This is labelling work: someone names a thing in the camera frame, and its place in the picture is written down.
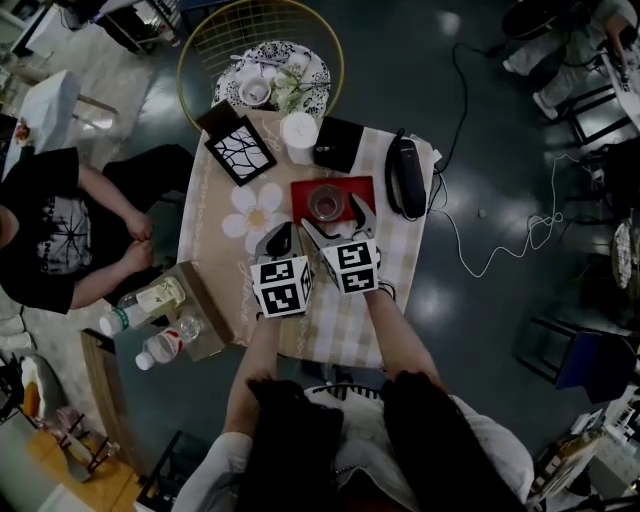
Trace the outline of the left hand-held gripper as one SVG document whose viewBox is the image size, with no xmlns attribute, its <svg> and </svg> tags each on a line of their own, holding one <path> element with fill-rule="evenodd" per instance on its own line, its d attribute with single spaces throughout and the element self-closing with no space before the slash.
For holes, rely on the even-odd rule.
<svg viewBox="0 0 640 512">
<path fill-rule="evenodd" d="M 293 222 L 275 226 L 257 243 L 254 255 L 261 264 L 251 266 L 253 290 L 263 315 L 305 314 L 313 278 L 298 227 Z"/>
</svg>

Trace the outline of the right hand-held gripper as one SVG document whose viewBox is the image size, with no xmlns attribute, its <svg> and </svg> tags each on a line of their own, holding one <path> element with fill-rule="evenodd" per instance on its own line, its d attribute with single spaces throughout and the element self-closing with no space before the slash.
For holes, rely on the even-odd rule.
<svg viewBox="0 0 640 512">
<path fill-rule="evenodd" d="M 301 219 L 301 225 L 313 244 L 321 249 L 329 276 L 340 293 L 365 293 L 379 287 L 380 256 L 374 241 L 377 217 L 369 205 L 354 193 L 349 193 L 349 204 L 355 219 L 352 239 L 356 241 L 344 243 L 345 238 L 341 234 L 327 234 L 306 218 Z"/>
</svg>

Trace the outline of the clear glass cup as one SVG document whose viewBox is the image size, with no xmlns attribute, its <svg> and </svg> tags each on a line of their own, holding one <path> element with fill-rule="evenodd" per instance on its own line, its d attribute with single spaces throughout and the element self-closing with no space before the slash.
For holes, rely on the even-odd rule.
<svg viewBox="0 0 640 512">
<path fill-rule="evenodd" d="M 345 209 L 342 192 L 333 185 L 318 185 L 309 195 L 308 208 L 318 221 L 337 221 Z"/>
</svg>

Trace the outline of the red tray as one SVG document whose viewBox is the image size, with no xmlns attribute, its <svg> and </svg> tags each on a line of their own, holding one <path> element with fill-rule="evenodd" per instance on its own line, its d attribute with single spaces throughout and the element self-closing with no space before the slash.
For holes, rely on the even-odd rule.
<svg viewBox="0 0 640 512">
<path fill-rule="evenodd" d="M 334 222 L 352 221 L 354 220 L 354 214 L 351 210 L 348 194 L 354 193 L 362 198 L 369 207 L 376 212 L 376 202 L 374 193 L 374 183 L 370 176 L 357 176 L 357 177 L 345 177 L 345 178 L 327 178 L 292 182 L 291 191 L 291 207 L 293 222 L 300 225 L 302 218 L 308 218 L 313 221 L 316 220 L 308 208 L 309 195 L 313 189 L 318 185 L 333 185 L 340 189 L 344 198 L 345 209 L 340 218 Z"/>
</svg>

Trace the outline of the person's right forearm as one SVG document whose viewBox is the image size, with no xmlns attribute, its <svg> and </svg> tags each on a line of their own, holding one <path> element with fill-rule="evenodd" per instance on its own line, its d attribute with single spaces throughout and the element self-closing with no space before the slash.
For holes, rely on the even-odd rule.
<svg viewBox="0 0 640 512">
<path fill-rule="evenodd" d="M 396 379 L 403 372 L 423 373 L 444 388 L 431 354 L 392 297 L 378 289 L 366 292 L 364 298 L 388 376 Z"/>
</svg>

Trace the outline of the person's left forearm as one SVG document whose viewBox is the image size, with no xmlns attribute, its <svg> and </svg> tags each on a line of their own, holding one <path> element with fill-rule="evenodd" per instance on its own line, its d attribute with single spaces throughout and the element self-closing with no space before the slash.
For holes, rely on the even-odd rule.
<svg viewBox="0 0 640 512">
<path fill-rule="evenodd" d="M 248 382 L 276 378 L 281 318 L 261 316 L 233 380 L 222 432 L 254 435 L 259 417 L 259 402 Z"/>
</svg>

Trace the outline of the white flowers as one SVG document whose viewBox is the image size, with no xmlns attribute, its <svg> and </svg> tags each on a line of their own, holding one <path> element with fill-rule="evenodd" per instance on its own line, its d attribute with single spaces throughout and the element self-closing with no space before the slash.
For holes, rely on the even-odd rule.
<svg viewBox="0 0 640 512">
<path fill-rule="evenodd" d="M 313 76 L 307 81 L 303 78 L 299 66 L 281 66 L 270 85 L 268 103 L 276 111 L 284 114 L 304 112 L 314 118 L 324 115 L 331 92 L 331 82 L 323 74 L 320 74 L 320 77 Z"/>
</svg>

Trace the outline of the clear plastic bottle red label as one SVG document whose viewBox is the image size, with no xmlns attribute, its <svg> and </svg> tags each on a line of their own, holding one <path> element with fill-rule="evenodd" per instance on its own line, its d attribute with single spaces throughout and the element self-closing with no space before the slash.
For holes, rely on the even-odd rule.
<svg viewBox="0 0 640 512">
<path fill-rule="evenodd" d="M 203 332 L 205 323 L 200 318 L 184 314 L 160 333 L 144 341 L 135 357 L 137 367 L 143 371 L 155 365 L 171 362 Z"/>
</svg>

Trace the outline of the white bowl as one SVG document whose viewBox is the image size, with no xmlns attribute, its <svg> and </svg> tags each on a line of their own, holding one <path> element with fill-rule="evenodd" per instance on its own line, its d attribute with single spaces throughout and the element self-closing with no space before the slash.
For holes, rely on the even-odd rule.
<svg viewBox="0 0 640 512">
<path fill-rule="evenodd" d="M 242 103 L 254 108 L 266 104 L 271 96 L 271 85 L 262 76 L 247 79 L 240 84 L 238 96 Z"/>
</svg>

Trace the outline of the person's white shirt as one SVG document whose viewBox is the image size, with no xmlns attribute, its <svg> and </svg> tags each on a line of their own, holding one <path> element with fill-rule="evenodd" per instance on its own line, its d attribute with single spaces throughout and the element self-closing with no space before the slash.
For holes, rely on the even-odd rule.
<svg viewBox="0 0 640 512">
<path fill-rule="evenodd" d="M 394 460 L 383 422 L 383 401 L 350 389 L 346 398 L 340 399 L 319 387 L 307 389 L 305 396 L 315 405 L 344 414 L 335 459 L 337 484 L 343 486 L 355 474 L 365 474 L 384 495 L 418 512 L 413 491 Z M 476 412 L 459 397 L 451 399 L 498 474 L 515 496 L 525 501 L 534 479 L 533 461 L 525 446 L 510 430 Z M 221 434 L 180 490 L 172 512 L 232 512 L 241 477 L 256 447 L 256 440 L 244 433 Z"/>
</svg>

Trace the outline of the wooden board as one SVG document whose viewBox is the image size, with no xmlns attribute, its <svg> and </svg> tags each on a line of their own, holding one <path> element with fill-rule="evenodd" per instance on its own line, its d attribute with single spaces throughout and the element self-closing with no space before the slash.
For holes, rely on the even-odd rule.
<svg viewBox="0 0 640 512">
<path fill-rule="evenodd" d="M 144 476 L 145 469 L 128 423 L 114 341 L 92 329 L 83 329 L 80 339 L 91 390 L 106 435 L 120 446 L 117 457 L 137 476 Z"/>
</svg>

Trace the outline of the white paper bag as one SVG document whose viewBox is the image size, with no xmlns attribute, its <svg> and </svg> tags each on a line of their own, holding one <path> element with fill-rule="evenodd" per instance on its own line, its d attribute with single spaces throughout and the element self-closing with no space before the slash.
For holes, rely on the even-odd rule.
<svg viewBox="0 0 640 512">
<path fill-rule="evenodd" d="M 29 128 L 29 143 L 36 153 L 63 146 L 78 102 L 118 114 L 114 107 L 84 96 L 80 90 L 79 79 L 67 70 L 50 76 L 29 90 L 19 119 Z"/>
</svg>

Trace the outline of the black metal chair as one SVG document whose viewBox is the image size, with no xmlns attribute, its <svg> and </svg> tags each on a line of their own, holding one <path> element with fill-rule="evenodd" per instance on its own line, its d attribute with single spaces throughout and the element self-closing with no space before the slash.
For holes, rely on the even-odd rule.
<svg viewBox="0 0 640 512">
<path fill-rule="evenodd" d="M 560 117 L 576 148 L 612 143 L 615 136 L 640 136 L 640 96 L 633 90 L 600 86 L 569 99 Z"/>
</svg>

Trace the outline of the wooden crate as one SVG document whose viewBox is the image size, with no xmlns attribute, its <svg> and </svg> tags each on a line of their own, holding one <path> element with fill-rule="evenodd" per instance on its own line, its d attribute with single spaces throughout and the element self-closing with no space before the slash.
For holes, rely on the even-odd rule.
<svg viewBox="0 0 640 512">
<path fill-rule="evenodd" d="M 595 456 L 604 437 L 601 429 L 569 435 L 551 444 L 534 466 L 527 505 L 532 507 L 569 486 Z"/>
</svg>

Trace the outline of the black metal frame stand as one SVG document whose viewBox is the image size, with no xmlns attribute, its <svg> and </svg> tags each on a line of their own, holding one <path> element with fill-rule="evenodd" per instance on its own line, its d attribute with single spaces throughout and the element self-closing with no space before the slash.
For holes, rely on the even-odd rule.
<svg viewBox="0 0 640 512">
<path fill-rule="evenodd" d="M 135 512 L 171 512 L 180 490 L 209 448 L 203 439 L 178 430 L 151 474 L 141 478 L 142 488 L 133 503 Z"/>
</svg>

